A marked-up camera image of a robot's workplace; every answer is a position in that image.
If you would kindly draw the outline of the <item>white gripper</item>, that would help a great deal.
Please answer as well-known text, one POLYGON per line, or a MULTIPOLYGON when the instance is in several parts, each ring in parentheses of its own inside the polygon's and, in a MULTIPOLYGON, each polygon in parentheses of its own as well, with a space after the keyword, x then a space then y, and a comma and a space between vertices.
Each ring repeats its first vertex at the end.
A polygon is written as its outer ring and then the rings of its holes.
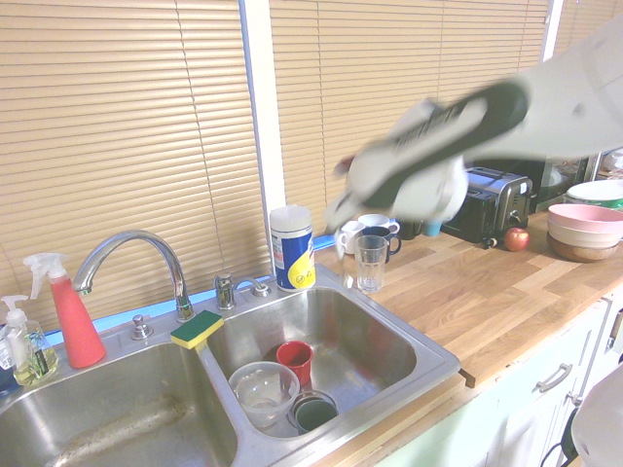
POLYGON ((353 192, 344 191, 338 198, 327 205, 323 213, 326 223, 325 233, 333 234, 361 210, 361 200, 353 192))

